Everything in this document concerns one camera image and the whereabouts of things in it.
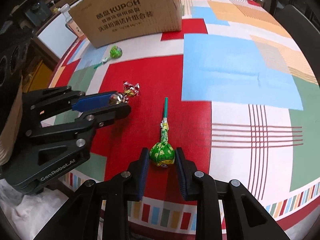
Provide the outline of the brown cardboard box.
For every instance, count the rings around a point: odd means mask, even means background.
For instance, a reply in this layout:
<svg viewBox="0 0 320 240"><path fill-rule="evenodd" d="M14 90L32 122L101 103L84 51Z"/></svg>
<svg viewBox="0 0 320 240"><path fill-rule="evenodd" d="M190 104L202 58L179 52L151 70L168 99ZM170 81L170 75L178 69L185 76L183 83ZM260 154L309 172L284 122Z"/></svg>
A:
<svg viewBox="0 0 320 240"><path fill-rule="evenodd" d="M95 48L182 28L181 0L82 0L70 15Z"/></svg>

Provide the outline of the red gold candy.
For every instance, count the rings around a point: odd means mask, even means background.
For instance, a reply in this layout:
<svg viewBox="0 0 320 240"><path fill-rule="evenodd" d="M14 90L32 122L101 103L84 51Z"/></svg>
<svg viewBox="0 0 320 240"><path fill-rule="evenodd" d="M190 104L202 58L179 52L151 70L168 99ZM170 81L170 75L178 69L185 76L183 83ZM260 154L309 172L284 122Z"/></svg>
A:
<svg viewBox="0 0 320 240"><path fill-rule="evenodd" d="M120 103L128 103L130 98L137 97L139 95L140 85L137 83L135 85L125 81L123 83L123 92L115 92L113 93L108 103L110 105L117 105Z"/></svg>

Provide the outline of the colourful patchwork tablecloth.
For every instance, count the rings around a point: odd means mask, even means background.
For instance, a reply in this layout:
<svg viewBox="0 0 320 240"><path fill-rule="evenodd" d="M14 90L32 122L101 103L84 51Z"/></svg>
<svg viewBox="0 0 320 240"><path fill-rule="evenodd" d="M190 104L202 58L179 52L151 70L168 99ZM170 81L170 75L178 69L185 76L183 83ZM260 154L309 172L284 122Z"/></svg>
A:
<svg viewBox="0 0 320 240"><path fill-rule="evenodd" d="M151 148L169 102L169 141L220 181L239 180L291 239L319 218L319 85L301 49L250 0L181 0L182 29L110 46L66 41L51 87L87 94L140 85L130 115L97 131L89 161L62 182L104 181Z"/></svg>

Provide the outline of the pink drink bottle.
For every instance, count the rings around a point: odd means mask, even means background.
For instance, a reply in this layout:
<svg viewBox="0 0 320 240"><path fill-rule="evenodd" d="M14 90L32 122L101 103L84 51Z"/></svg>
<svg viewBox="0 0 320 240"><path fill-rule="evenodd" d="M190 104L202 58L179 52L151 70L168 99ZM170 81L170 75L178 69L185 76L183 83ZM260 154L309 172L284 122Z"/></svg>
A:
<svg viewBox="0 0 320 240"><path fill-rule="evenodd" d="M83 37L84 33L82 32L82 30L80 29L80 27L74 22L74 20L72 19L70 13L70 6L69 4L65 4L60 8L60 12L61 14L63 14L63 16L65 17L65 21L66 21L66 27L73 33L75 34L77 37Z"/></svg>

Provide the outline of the dark chair right near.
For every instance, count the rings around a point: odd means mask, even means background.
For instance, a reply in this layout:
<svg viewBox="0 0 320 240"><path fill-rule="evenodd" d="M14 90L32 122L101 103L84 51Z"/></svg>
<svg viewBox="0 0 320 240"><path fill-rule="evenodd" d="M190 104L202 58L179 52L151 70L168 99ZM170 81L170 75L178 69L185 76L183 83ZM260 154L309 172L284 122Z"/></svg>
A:
<svg viewBox="0 0 320 240"><path fill-rule="evenodd" d="M319 30L290 4L276 12L274 18L299 46L319 83Z"/></svg>

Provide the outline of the green lollipop long stick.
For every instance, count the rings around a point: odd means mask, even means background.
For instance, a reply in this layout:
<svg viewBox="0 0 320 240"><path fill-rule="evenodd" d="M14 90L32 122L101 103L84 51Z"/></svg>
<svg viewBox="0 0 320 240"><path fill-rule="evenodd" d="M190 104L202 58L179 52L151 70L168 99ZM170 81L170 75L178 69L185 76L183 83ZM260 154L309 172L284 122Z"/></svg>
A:
<svg viewBox="0 0 320 240"><path fill-rule="evenodd" d="M161 136L160 141L155 143L149 153L150 160L158 167L167 167L175 161L175 151L169 143L168 131L168 106L169 99L164 99L163 118L160 123Z"/></svg>

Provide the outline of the black coffee machine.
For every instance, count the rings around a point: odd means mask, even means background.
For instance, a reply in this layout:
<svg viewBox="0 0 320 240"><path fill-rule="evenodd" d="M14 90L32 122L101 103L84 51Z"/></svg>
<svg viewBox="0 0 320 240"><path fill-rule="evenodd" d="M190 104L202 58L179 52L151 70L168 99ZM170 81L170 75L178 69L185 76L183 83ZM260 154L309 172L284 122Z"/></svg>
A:
<svg viewBox="0 0 320 240"><path fill-rule="evenodd" d="M41 27L52 16L52 12L44 1L38 1L25 12L25 15L33 25Z"/></svg>

